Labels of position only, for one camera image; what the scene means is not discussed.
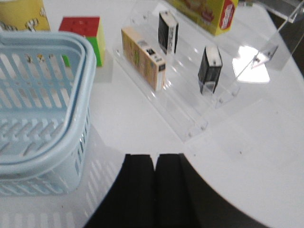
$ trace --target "clear acrylic display stand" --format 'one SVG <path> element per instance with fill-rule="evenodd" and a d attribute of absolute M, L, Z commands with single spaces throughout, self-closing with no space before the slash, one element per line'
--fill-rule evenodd
<path fill-rule="evenodd" d="M 158 44 L 159 12 L 163 10 L 170 10 L 179 22 L 175 55 L 165 55 Z M 264 23 L 259 18 L 256 22 Z M 163 90 L 155 92 L 124 58 L 121 34 L 113 48 L 114 56 L 183 142 L 204 132 L 209 123 L 207 113 L 216 111 L 237 97 L 244 75 L 253 75 L 254 78 L 247 81 L 249 83 L 268 83 L 270 79 L 258 78 L 259 70 L 266 71 L 265 63 L 272 62 L 271 58 L 286 49 L 281 45 L 281 35 L 275 28 L 269 39 L 269 31 L 267 35 L 256 32 L 254 26 L 234 19 L 230 32 L 213 36 L 164 1 L 138 1 L 123 27 L 129 25 L 166 59 Z M 223 68 L 215 93 L 212 93 L 213 85 L 205 85 L 201 94 L 198 71 L 207 45 L 219 47 Z M 284 61 L 287 60 L 281 57 L 275 62 L 282 65 Z"/>

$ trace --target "light blue plastic basket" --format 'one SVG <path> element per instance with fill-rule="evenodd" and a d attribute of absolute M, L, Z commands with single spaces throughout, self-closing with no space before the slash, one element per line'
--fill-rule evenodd
<path fill-rule="evenodd" d="M 95 66 L 91 44 L 79 35 L 0 33 L 0 196 L 78 186 Z"/>

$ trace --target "white surface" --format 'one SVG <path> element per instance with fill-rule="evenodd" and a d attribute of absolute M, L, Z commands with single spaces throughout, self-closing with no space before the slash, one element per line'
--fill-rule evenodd
<path fill-rule="evenodd" d="M 156 161 L 160 153 L 181 152 L 218 193 L 250 216 L 271 227 L 303 226 L 304 80 L 293 60 L 282 72 L 269 70 L 269 84 L 241 84 L 237 98 L 206 114 L 209 124 L 200 138 L 183 144 L 112 57 L 120 27 L 136 2 L 44 2 L 52 30 L 62 16 L 102 17 L 108 52 L 92 90 L 91 143 L 77 191 L 62 197 L 0 198 L 0 228 L 81 227 L 105 196 L 125 153 L 150 154 Z M 257 8 L 239 8 L 236 14 L 265 36 L 274 30 L 266 16 Z M 206 44 L 187 37 L 203 51 Z"/>

